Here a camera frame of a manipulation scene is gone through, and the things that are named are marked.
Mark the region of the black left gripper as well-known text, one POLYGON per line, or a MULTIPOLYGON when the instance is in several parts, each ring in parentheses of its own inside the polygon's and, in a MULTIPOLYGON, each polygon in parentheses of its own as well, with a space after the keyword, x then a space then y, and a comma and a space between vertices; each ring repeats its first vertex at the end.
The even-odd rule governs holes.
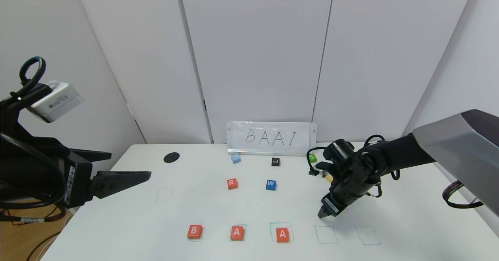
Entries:
POLYGON ((41 208, 53 204, 74 208, 97 197, 106 198, 151 178, 150 171, 99 171, 91 180, 93 162, 112 153, 69 148, 47 167, 32 157, 1 160, 1 208, 41 208))

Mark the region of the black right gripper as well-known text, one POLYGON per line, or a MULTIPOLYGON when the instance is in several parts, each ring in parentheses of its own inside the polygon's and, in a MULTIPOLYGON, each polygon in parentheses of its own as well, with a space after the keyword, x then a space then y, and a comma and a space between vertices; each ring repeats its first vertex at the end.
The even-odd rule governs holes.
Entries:
POLYGON ((317 214, 320 219, 330 215, 338 216, 368 192, 368 183, 358 181, 353 177, 341 180, 332 175, 326 175, 326 179, 330 182, 330 188, 321 199, 322 206, 317 214))

